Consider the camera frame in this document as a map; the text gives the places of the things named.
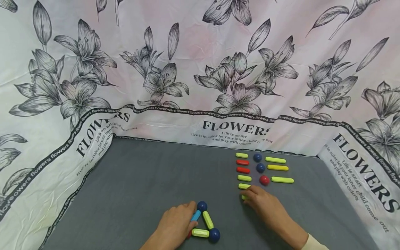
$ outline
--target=right hand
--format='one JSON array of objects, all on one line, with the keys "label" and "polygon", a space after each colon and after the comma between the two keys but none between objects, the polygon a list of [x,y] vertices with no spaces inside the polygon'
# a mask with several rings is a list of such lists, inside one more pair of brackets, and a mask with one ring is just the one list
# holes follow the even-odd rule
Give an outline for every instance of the right hand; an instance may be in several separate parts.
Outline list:
[{"label": "right hand", "polygon": [[248,197],[243,203],[251,206],[262,221],[292,248],[303,248],[308,240],[308,233],[292,220],[278,198],[253,185],[241,194]]},{"label": "right hand", "polygon": [[278,198],[261,187],[251,185],[241,194],[248,197],[243,203],[252,207],[272,230],[279,231],[292,220]]}]

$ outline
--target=red magnetic ball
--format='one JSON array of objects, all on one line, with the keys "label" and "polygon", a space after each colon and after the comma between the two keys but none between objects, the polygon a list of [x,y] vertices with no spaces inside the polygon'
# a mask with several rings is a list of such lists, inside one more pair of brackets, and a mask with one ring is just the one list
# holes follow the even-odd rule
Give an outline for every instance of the red magnetic ball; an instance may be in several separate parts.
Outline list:
[{"label": "red magnetic ball", "polygon": [[267,186],[270,183],[270,179],[267,176],[262,175],[260,177],[260,183],[263,184],[264,186]]}]

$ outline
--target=hand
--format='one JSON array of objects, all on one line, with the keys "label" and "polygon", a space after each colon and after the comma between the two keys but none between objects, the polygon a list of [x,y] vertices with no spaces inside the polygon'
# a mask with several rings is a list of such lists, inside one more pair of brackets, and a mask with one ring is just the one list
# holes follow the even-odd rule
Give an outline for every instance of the hand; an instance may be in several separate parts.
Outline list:
[{"label": "hand", "polygon": [[258,186],[241,192],[248,197],[243,203],[254,209],[262,221],[294,249],[301,249],[308,240],[304,231],[286,212],[278,198]]},{"label": "hand", "polygon": [[198,224],[197,221],[190,221],[195,211],[196,203],[194,201],[167,210],[162,215],[156,231],[141,250],[174,250],[178,248],[189,232]]}]

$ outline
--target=left hand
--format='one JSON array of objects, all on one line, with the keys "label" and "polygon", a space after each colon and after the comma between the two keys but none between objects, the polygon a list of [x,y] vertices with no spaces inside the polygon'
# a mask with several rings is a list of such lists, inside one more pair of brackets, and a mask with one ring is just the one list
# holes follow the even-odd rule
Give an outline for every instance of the left hand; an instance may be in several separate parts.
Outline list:
[{"label": "left hand", "polygon": [[141,249],[174,250],[178,248],[189,232],[198,225],[197,221],[190,221],[195,211],[194,201],[167,210],[156,231]]}]

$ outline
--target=red magnetic stick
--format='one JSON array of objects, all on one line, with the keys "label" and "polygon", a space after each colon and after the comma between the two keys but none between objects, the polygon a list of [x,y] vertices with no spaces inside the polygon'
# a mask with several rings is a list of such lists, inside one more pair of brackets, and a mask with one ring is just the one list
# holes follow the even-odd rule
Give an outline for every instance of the red magnetic stick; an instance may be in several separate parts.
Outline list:
[{"label": "red magnetic stick", "polygon": [[236,164],[247,166],[249,162],[247,160],[236,160]]},{"label": "red magnetic stick", "polygon": [[250,169],[248,169],[248,168],[237,167],[237,168],[236,168],[236,171],[239,172],[239,173],[243,173],[243,174],[248,174],[248,173],[250,173]]}]

